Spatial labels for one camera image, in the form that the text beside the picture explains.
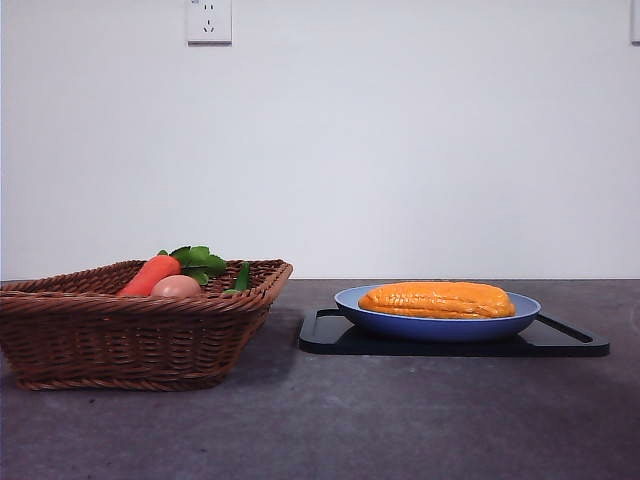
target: white wall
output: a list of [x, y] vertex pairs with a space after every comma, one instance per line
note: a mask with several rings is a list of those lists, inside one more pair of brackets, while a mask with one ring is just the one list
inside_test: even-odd
[[3, 279], [160, 248], [296, 278], [640, 277], [627, 0], [2, 2]]

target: basket rim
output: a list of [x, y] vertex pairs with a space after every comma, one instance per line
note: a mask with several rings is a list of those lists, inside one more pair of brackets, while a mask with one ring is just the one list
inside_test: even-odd
[[[242, 260], [227, 260], [227, 263]], [[250, 290], [234, 294], [209, 294], [197, 297], [176, 298], [159, 296], [126, 296], [119, 297], [106, 293], [69, 293], [69, 292], [24, 292], [19, 288], [33, 286], [39, 282], [53, 282], [71, 275], [96, 275], [106, 269], [127, 266], [133, 263], [144, 263], [143, 260], [125, 260], [110, 265], [82, 270], [74, 273], [54, 275], [37, 280], [12, 281], [2, 285], [0, 298], [2, 309], [0, 316], [20, 315], [20, 307], [29, 305], [29, 315], [46, 311], [49, 314], [68, 313], [100, 313], [100, 314], [132, 314], [132, 313], [164, 313], [185, 315], [193, 313], [221, 313], [229, 310], [252, 311], [275, 300], [279, 290], [293, 272], [293, 266], [282, 259], [249, 260], [249, 263], [278, 263], [274, 272]]]

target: black tray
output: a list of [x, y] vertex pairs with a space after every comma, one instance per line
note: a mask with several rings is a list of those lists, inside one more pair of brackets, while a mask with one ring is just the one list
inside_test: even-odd
[[305, 352], [329, 355], [601, 357], [609, 353], [605, 338], [546, 315], [537, 315], [520, 334], [496, 342], [425, 343], [370, 333], [337, 309], [310, 312], [300, 328], [298, 346]]

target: green vegetable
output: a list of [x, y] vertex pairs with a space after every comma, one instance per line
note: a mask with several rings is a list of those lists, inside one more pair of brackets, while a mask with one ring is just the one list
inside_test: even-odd
[[249, 288], [249, 262], [242, 262], [240, 272], [233, 288], [229, 288], [222, 293], [238, 293]]
[[181, 273], [195, 279], [200, 285], [206, 285], [209, 277], [220, 275], [227, 268], [227, 262], [212, 255], [209, 247], [180, 247], [170, 254], [166, 250], [160, 250], [158, 255], [171, 255], [180, 262]]

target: green leaf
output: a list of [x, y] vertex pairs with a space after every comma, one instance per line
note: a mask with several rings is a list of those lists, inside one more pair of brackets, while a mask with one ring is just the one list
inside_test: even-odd
[[227, 262], [217, 255], [209, 255], [205, 261], [205, 266], [207, 267], [207, 273], [215, 276], [222, 274], [227, 269]]
[[209, 282], [209, 275], [203, 272], [200, 268], [187, 268], [185, 269], [184, 274], [193, 278], [200, 285], [206, 285]]
[[191, 247], [180, 247], [173, 252], [171, 252], [171, 256], [180, 262], [180, 265], [186, 267], [189, 265], [189, 261], [191, 259]]
[[207, 257], [209, 257], [209, 247], [191, 247], [189, 265], [204, 266], [206, 265]]

